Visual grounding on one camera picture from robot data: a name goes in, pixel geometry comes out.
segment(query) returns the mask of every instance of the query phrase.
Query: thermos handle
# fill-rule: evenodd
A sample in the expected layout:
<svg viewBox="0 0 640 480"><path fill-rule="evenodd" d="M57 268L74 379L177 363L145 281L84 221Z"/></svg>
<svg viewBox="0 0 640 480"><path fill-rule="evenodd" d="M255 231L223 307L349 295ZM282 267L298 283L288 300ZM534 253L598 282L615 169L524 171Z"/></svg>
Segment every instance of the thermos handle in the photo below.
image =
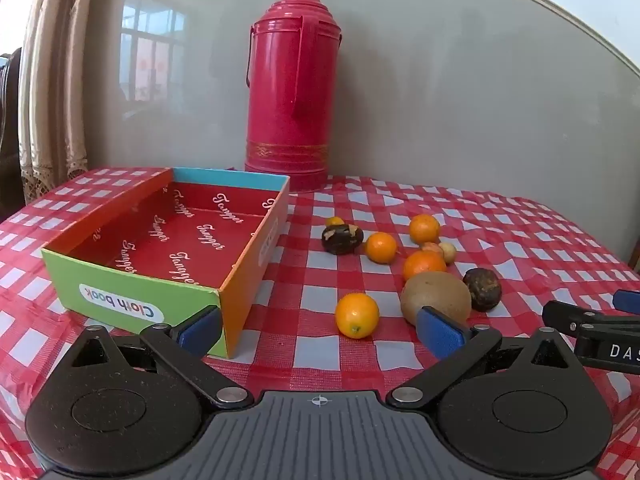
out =
<svg viewBox="0 0 640 480"><path fill-rule="evenodd" d="M249 57L246 60L246 85L247 87L250 87L251 85L249 84L249 67L251 66L251 46L252 46L252 42L254 39L254 34L255 34L255 30L254 30L254 26L251 26L251 30L249 31Z"/></svg>
<svg viewBox="0 0 640 480"><path fill-rule="evenodd" d="M313 89L314 49L318 36L318 19L315 16L302 16L300 28L300 48L298 50L298 70L296 88L293 97L293 113L299 113L311 101L309 95Z"/></svg>

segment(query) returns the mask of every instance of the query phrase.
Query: metal screw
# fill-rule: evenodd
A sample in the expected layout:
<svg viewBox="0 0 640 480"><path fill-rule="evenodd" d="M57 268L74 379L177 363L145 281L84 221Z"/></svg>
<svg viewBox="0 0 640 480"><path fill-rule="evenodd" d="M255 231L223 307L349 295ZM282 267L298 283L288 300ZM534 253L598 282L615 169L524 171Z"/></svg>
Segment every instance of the metal screw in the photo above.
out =
<svg viewBox="0 0 640 480"><path fill-rule="evenodd" d="M239 388L238 386L227 386L226 388L221 388L216 393L216 397L220 402L226 402L228 404L242 402L247 398L247 396L247 391L244 388Z"/></svg>
<svg viewBox="0 0 640 480"><path fill-rule="evenodd" d="M418 388L403 386L393 390L391 396L398 402L418 402L422 398L422 392Z"/></svg>

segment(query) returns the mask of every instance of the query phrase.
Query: kiwi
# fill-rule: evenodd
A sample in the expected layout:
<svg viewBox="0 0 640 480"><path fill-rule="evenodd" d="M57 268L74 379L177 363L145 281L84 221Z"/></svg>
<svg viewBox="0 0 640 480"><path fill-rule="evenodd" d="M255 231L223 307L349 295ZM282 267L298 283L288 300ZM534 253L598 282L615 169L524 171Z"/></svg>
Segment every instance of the kiwi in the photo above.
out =
<svg viewBox="0 0 640 480"><path fill-rule="evenodd" d="M415 325L418 311L430 306L460 324L471 313L471 294L466 285L447 272L420 272L410 278L400 294L404 318Z"/></svg>

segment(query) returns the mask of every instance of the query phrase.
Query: white label on box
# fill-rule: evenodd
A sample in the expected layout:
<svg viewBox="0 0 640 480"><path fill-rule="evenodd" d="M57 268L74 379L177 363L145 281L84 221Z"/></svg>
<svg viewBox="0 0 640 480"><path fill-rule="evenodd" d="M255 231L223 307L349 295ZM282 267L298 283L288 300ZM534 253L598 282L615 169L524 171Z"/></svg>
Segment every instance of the white label on box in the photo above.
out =
<svg viewBox="0 0 640 480"><path fill-rule="evenodd" d="M271 249L271 246L275 243L277 239L278 239L278 219L276 218L276 221L273 223L273 227L271 228L271 231L269 231L269 234L267 235L265 241L262 243L262 247L260 248L260 254L258 254L259 267L261 267L262 264L264 263L264 259L267 257L267 254L269 254L269 250Z"/></svg>
<svg viewBox="0 0 640 480"><path fill-rule="evenodd" d="M104 290L93 288L84 283L80 283L79 289L83 298L98 306L127 314L127 316L153 321L154 323L160 323L164 320L162 311L150 303L124 298L123 296L105 292Z"/></svg>

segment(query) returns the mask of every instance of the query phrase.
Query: small orange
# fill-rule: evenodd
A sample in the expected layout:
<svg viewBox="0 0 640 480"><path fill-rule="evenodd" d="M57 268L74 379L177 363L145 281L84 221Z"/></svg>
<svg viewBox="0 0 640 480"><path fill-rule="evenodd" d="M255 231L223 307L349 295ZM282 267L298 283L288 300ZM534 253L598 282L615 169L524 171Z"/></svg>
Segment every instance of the small orange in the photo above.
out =
<svg viewBox="0 0 640 480"><path fill-rule="evenodd" d="M339 216L332 216L331 218L327 218L324 221L324 225L326 225L327 227L331 227L332 225L342 225L344 223L345 221Z"/></svg>
<svg viewBox="0 0 640 480"><path fill-rule="evenodd" d="M398 244L389 233L373 233L367 238L364 252L372 262L389 264L396 257Z"/></svg>
<svg viewBox="0 0 640 480"><path fill-rule="evenodd" d="M361 292L347 294L335 306L338 330L352 339L361 339L373 333L379 319L378 304Z"/></svg>
<svg viewBox="0 0 640 480"><path fill-rule="evenodd" d="M411 218L409 236L414 243L421 245L435 242L440 234L440 224L431 215L418 215Z"/></svg>
<svg viewBox="0 0 640 480"><path fill-rule="evenodd" d="M402 276L407 281L410 277L429 270L446 272L447 264L443 257L434 251L416 251L404 261Z"/></svg>
<svg viewBox="0 0 640 480"><path fill-rule="evenodd" d="M427 242L420 246L420 249L423 251L433 251L434 253L438 253L444 259L444 250L438 244L434 244L433 242Z"/></svg>

